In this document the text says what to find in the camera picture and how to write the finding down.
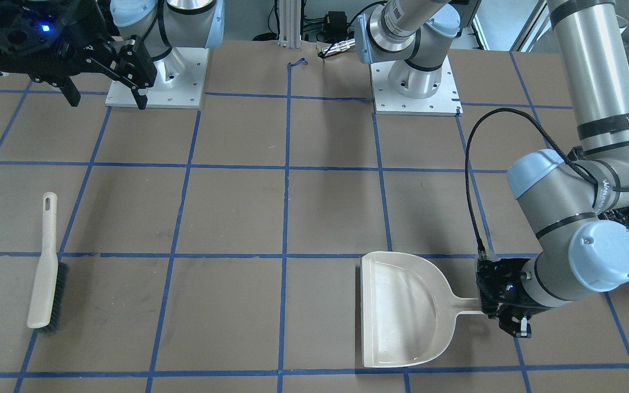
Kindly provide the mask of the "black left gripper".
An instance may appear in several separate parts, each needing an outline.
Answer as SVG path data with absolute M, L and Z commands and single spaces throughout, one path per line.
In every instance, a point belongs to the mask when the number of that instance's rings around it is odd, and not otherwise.
M 527 295 L 523 280 L 528 258 L 478 257 L 475 278 L 482 313 L 499 321 L 502 331 L 516 338 L 530 338 L 529 320 L 533 300 Z

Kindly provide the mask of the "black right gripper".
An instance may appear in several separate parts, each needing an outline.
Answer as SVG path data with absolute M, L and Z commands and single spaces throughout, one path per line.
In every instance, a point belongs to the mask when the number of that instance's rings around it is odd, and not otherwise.
M 128 87 L 140 110 L 157 75 L 144 39 L 113 40 L 95 1 L 0 1 L 0 72 L 61 79 L 72 107 L 81 94 L 70 77 L 103 74 Z

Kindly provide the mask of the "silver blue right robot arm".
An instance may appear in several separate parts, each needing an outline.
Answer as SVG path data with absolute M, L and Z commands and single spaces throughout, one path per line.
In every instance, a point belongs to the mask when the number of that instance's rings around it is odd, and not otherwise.
M 25 74 L 81 99 L 72 77 L 112 81 L 105 103 L 199 109 L 211 48 L 224 37 L 222 1 L 112 1 L 114 38 L 97 1 L 0 1 L 0 74 Z

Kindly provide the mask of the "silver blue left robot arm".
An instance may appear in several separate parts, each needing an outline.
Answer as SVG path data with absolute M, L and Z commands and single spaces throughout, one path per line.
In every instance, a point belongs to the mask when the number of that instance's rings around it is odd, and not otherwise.
M 482 313 L 514 337 L 532 316 L 629 281 L 629 230 L 600 216 L 629 208 L 629 65 L 614 1 L 549 1 L 583 159 L 569 159 L 531 115 L 549 149 L 507 170 L 514 198 L 542 247 L 533 259 L 489 258 L 474 210 Z

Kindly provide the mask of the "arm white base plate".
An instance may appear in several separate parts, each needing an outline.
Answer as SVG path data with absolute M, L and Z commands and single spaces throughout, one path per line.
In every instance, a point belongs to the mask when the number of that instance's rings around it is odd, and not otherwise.
M 207 74 L 207 48 L 175 47 L 155 62 L 157 77 L 147 89 L 148 109 L 200 109 Z
M 413 69 L 405 61 L 371 64 L 370 82 L 378 115 L 464 113 L 449 57 L 431 72 Z

